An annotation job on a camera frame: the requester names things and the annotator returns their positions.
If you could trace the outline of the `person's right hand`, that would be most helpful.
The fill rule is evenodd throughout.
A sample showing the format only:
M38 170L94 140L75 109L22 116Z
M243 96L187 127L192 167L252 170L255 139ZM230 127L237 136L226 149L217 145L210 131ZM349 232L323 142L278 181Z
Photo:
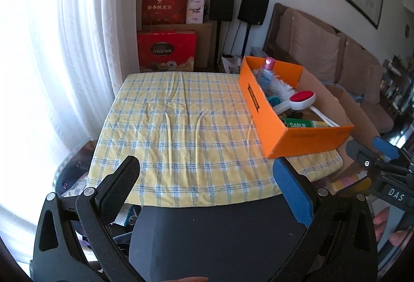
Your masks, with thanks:
M379 243L382 238L386 238L393 247L404 247L409 243L413 231L409 229L397 230L393 227L392 222L389 221L390 212L391 208L386 207L373 218L376 241Z

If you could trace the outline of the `person's left hand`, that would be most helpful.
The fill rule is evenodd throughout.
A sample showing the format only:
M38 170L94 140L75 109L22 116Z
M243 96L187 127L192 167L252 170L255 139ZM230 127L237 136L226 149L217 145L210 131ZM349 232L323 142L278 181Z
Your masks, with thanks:
M184 278L170 279L163 282L207 282L208 278L205 276L190 276Z

